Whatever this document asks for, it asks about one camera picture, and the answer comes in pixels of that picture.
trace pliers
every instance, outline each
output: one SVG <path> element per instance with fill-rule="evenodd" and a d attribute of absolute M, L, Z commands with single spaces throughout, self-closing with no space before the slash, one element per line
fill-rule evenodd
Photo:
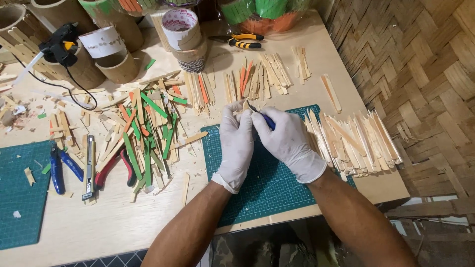
<path fill-rule="evenodd" d="M 228 43 L 230 46 L 238 47 L 238 48 L 261 48 L 260 43 L 246 43 L 241 42 L 239 40 L 242 39 L 253 39 L 262 41 L 264 40 L 264 36 L 255 34 L 255 33 L 240 33 L 240 34 L 232 34 L 231 35 L 216 35 L 208 37 L 211 40 Z"/>
<path fill-rule="evenodd" d="M 63 160 L 63 162 L 73 171 L 80 181 L 83 181 L 84 178 L 84 171 L 79 167 L 79 165 L 73 161 L 66 152 L 60 150 L 55 143 L 51 143 L 51 180 L 53 181 L 56 193 L 59 195 L 64 194 L 66 191 L 64 187 L 63 166 L 61 165 L 61 160 Z"/>
<path fill-rule="evenodd" d="M 105 165 L 102 171 L 95 176 L 95 183 L 94 183 L 95 190 L 100 190 L 104 186 L 105 179 L 109 171 L 114 166 L 115 159 L 117 159 L 118 156 L 122 158 L 122 161 L 125 163 L 125 166 L 127 167 L 127 170 L 129 171 L 129 175 L 127 176 L 127 186 L 132 187 L 135 184 L 135 181 L 137 180 L 137 176 L 135 175 L 135 172 L 133 171 L 132 164 L 130 163 L 129 155 L 127 155 L 127 150 L 124 147 L 122 149 L 119 149 L 119 151 L 115 154 L 115 156 L 112 157 L 112 159 Z"/>

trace green cutting mat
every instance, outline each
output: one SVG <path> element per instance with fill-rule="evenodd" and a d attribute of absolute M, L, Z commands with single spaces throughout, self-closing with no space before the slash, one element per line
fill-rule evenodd
<path fill-rule="evenodd" d="M 304 114 L 312 109 L 317 115 L 318 105 L 311 105 L 287 110 L 298 114 L 304 119 Z M 209 132 L 202 139 L 205 154 L 208 180 L 211 180 L 221 164 L 221 143 L 219 141 L 219 124 L 201 128 Z M 348 183 L 356 188 L 351 176 Z M 237 224 L 243 221 L 266 217 L 287 210 L 315 204 L 315 199 L 307 186 L 300 184 L 295 175 L 278 159 L 264 148 L 259 139 L 254 141 L 254 154 L 247 172 L 247 178 L 239 191 L 233 195 L 225 207 L 218 227 Z"/>
<path fill-rule="evenodd" d="M 49 141 L 0 148 L 0 250 L 38 243 L 50 175 L 35 160 L 46 167 L 49 155 Z M 31 187 L 27 167 L 36 181 Z M 13 217 L 16 210 L 21 218 Z"/>

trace forearm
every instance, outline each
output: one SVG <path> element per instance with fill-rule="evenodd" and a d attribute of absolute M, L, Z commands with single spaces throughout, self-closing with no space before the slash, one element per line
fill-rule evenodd
<path fill-rule="evenodd" d="M 386 217 L 330 169 L 308 184 L 328 224 L 366 266 L 417 266 Z"/>
<path fill-rule="evenodd" d="M 231 193 L 211 181 L 160 232 L 142 266 L 193 267 L 211 242 Z"/>

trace white latex glove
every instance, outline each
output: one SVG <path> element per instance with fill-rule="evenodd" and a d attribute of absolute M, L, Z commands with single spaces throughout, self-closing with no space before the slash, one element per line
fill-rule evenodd
<path fill-rule="evenodd" d="M 245 110 L 240 117 L 234 111 L 242 110 L 242 101 L 224 106 L 219 126 L 219 139 L 223 161 L 211 180 L 224 186 L 229 192 L 237 194 L 247 175 L 254 152 L 252 138 L 251 110 Z"/>
<path fill-rule="evenodd" d="M 327 163 L 307 143 L 300 117 L 273 107 L 266 107 L 261 112 L 269 116 L 276 126 L 272 131 L 261 114 L 252 114 L 254 127 L 265 148 L 285 163 L 297 176 L 297 182 L 310 183 L 318 179 Z"/>

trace table surface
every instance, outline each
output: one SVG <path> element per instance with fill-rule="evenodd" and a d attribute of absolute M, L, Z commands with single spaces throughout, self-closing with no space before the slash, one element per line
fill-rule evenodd
<path fill-rule="evenodd" d="M 226 31 L 226 25 L 216 21 L 203 23 L 201 28 L 208 36 Z M 171 53 L 167 53 L 162 49 L 154 29 L 145 30 L 144 35 L 146 36 L 144 49 L 133 53 L 133 55 L 139 61 L 138 64 L 141 64 L 142 69 L 151 58 L 156 59 L 157 62 L 148 71 L 142 71 L 139 74 L 141 80 L 179 69 Z M 294 76 L 295 60 L 290 49 L 291 46 L 305 47 L 308 66 L 312 72 L 312 77 L 305 85 L 301 85 L 299 79 Z M 318 13 L 309 12 L 294 29 L 284 34 L 266 36 L 263 48 L 260 51 L 244 51 L 236 47 L 230 47 L 227 44 L 211 41 L 208 43 L 208 60 L 213 62 L 216 78 L 216 89 L 214 90 L 216 103 L 210 108 L 209 117 L 206 115 L 195 116 L 190 109 L 182 114 L 182 123 L 188 136 L 198 133 L 203 126 L 219 123 L 221 108 L 226 103 L 223 89 L 223 71 L 230 72 L 231 70 L 240 69 L 244 57 L 248 62 L 252 59 L 257 60 L 260 52 L 279 53 L 294 85 L 288 89 L 288 95 L 279 95 L 274 89 L 271 89 L 272 98 L 264 102 L 255 101 L 256 105 L 262 107 L 266 103 L 266 106 L 275 105 L 279 109 L 287 110 L 318 104 L 324 112 L 336 116 L 337 119 L 345 119 L 359 110 L 365 111 L 365 106 L 322 20 Z M 19 73 L 21 69 L 22 67 L 19 64 L 11 64 L 7 65 L 3 73 Z M 320 75 L 325 73 L 329 75 L 340 100 L 341 114 L 336 114 L 320 80 Z M 136 84 L 120 86 L 105 82 L 101 87 L 105 87 L 106 92 L 97 93 L 95 96 L 99 103 L 104 103 L 107 102 L 108 93 L 118 96 L 120 92 L 116 91 L 117 88 L 135 87 Z M 43 96 L 31 93 L 31 89 L 47 90 L 57 94 L 64 92 L 64 89 L 45 85 L 34 80 L 31 76 L 26 76 L 24 81 L 11 90 L 15 99 L 30 102 L 29 99 L 34 98 L 34 101 L 30 104 L 33 111 L 39 111 L 36 107 L 43 105 L 48 115 L 51 112 L 57 112 L 53 109 L 53 102 L 42 100 Z M 184 92 L 184 95 L 186 94 L 185 87 L 181 91 Z M 82 126 L 79 121 L 80 110 L 76 105 L 68 103 L 63 110 L 66 111 L 71 125 Z M 19 124 L 24 125 L 25 128 L 23 130 L 13 130 L 5 135 L 1 133 L 0 147 L 43 141 L 49 137 L 49 121 L 47 118 L 37 119 L 36 116 L 32 116 L 23 119 Z M 110 127 L 111 125 L 103 125 L 95 118 L 91 118 L 91 126 L 88 127 L 88 130 L 96 136 L 97 147 L 101 147 L 101 141 Z M 36 128 L 34 133 L 29 131 L 30 128 Z M 84 127 L 73 130 L 73 134 L 79 142 L 86 133 Z M 182 207 L 181 197 L 184 190 L 183 179 L 185 173 L 191 175 L 188 201 L 207 184 L 202 146 L 197 142 L 193 144 L 193 147 L 197 157 L 186 153 L 186 148 L 181 151 L 180 161 L 170 167 L 172 181 L 163 192 L 156 196 L 151 193 L 139 193 L 136 203 L 129 203 L 131 189 L 126 186 L 127 169 L 122 161 L 119 161 L 109 173 L 105 188 L 100 192 L 97 204 L 93 206 L 83 204 L 80 200 L 82 183 L 68 168 L 64 168 L 66 190 L 73 191 L 74 196 L 71 199 L 48 197 L 39 243 L 0 251 L 0 258 L 2 259 L 0 266 L 55 266 L 148 248 L 155 236 Z M 397 171 L 378 176 L 371 175 L 357 178 L 355 183 L 358 190 L 373 203 L 409 196 Z M 247 229 L 320 214 L 318 205 L 312 205 L 233 226 L 222 227 L 217 229 L 216 233 Z"/>

